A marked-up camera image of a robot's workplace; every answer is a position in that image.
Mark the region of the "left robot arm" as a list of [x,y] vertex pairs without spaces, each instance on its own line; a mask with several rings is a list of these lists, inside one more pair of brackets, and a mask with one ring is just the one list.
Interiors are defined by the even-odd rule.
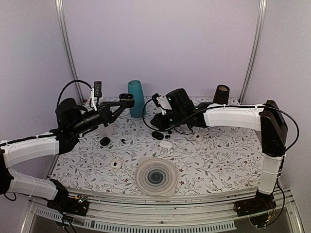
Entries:
[[68,190],[56,179],[40,179],[12,169],[12,166],[35,158],[61,155],[74,149],[81,134],[113,123],[126,109],[134,106],[131,94],[121,94],[119,101],[104,101],[92,110],[78,105],[73,98],[61,101],[55,110],[58,128],[37,136],[0,144],[0,193],[19,193],[43,198],[47,207],[60,213],[86,216],[87,197],[70,197]]

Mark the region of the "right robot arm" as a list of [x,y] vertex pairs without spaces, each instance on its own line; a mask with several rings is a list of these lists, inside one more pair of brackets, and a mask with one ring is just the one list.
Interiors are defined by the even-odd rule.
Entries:
[[176,126],[239,127],[261,133],[261,147],[264,155],[262,174],[254,198],[237,201],[234,211],[238,216],[268,211],[276,208],[273,191],[282,173],[288,127],[273,100],[263,105],[228,105],[229,88],[219,85],[213,101],[195,106],[185,89],[179,88],[165,96],[152,96],[154,104],[161,109],[151,120],[151,125],[164,132]]

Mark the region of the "black gold-trimmed earbud case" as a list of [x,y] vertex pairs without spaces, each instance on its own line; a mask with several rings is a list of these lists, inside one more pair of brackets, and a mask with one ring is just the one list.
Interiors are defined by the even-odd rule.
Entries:
[[124,102],[126,108],[132,108],[135,105],[134,95],[130,93],[122,93],[119,95],[120,102]]

